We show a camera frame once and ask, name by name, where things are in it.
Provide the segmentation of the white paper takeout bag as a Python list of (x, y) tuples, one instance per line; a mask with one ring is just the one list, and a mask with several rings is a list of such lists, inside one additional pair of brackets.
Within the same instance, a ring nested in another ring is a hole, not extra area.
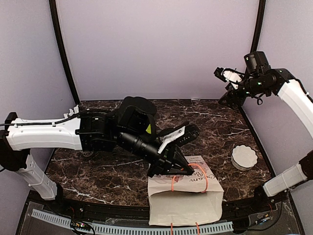
[(150, 226), (194, 226), (220, 220), (222, 186), (202, 156), (186, 159), (194, 169), (192, 175), (148, 179)]

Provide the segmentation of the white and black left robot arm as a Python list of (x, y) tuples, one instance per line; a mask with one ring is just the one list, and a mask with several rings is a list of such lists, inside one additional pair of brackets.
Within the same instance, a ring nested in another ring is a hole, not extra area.
[(149, 177), (193, 174), (180, 147), (194, 141), (199, 128), (184, 122), (158, 132), (156, 113), (151, 101), (131, 96), (116, 110), (74, 107), (63, 119), (26, 120), (11, 112), (1, 125), (0, 164), (21, 175), (58, 213), (66, 213), (69, 203), (62, 187), (38, 167), (32, 148), (111, 152), (119, 146), (149, 163)]

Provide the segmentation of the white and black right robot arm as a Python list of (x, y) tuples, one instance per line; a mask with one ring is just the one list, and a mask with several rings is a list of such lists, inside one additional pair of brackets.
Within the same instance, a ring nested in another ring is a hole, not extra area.
[[(313, 100), (304, 89), (301, 81), (287, 69), (268, 69), (250, 72), (244, 79), (241, 72), (229, 68), (216, 68), (214, 75), (229, 83), (226, 93), (219, 103), (229, 108), (243, 106), (247, 97), (260, 100), (262, 96), (274, 94), (279, 97), (293, 114), (292, 120), (301, 122), (307, 130), (307, 137), (313, 135)], [(295, 165), (285, 169), (262, 185), (265, 194), (260, 193), (250, 200), (250, 209), (261, 212), (268, 205), (268, 197), (285, 190), (291, 190), (313, 178), (313, 154), (310, 152)]]

